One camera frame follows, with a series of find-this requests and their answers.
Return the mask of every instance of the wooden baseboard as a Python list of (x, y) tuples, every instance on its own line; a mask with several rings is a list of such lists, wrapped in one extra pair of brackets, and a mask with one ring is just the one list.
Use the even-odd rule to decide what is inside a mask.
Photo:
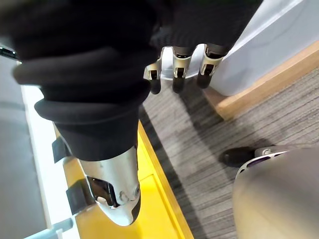
[(276, 67), (239, 94), (226, 97), (212, 88), (206, 89), (204, 93), (217, 113), (223, 119), (229, 120), (291, 85), (317, 67), (319, 67), (319, 41)]

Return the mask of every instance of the gray carpet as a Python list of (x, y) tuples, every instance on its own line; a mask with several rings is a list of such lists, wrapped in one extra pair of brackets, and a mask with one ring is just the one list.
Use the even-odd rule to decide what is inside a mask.
[(141, 121), (196, 239), (235, 239), (232, 184), (237, 170), (218, 162), (240, 146), (319, 140), (319, 69), (236, 120), (224, 122), (193, 81), (177, 95), (162, 82)]

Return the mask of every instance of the yellow platform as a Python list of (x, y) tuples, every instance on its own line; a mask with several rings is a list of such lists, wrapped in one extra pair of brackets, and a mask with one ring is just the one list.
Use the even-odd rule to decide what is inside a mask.
[[(141, 123), (138, 141), (142, 193), (138, 219), (131, 226), (121, 227), (110, 221), (98, 206), (93, 206), (75, 218), (81, 239), (193, 239)], [(78, 160), (72, 159), (63, 167), (69, 187), (84, 178)]]

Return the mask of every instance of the black sleeve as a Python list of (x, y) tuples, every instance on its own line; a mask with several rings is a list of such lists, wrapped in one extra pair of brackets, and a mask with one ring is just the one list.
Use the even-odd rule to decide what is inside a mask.
[(143, 1), (0, 3), (0, 34), (23, 62), (14, 76), (40, 87), (35, 109), (76, 157), (104, 160), (136, 144), (138, 107), (150, 91), (143, 72), (157, 59), (155, 20)]

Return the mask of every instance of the metal bolt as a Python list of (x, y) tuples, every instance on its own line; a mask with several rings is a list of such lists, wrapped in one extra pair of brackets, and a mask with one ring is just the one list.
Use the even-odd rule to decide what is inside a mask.
[(263, 155), (267, 155), (267, 154), (270, 154), (271, 153), (271, 150), (269, 148), (266, 148), (263, 150)]
[(120, 192), (120, 200), (124, 203), (128, 202), (129, 201), (129, 198), (128, 196), (126, 196), (125, 192), (121, 191)]
[(137, 197), (140, 193), (140, 187), (138, 186), (136, 189), (135, 189), (135, 193), (134, 195)]

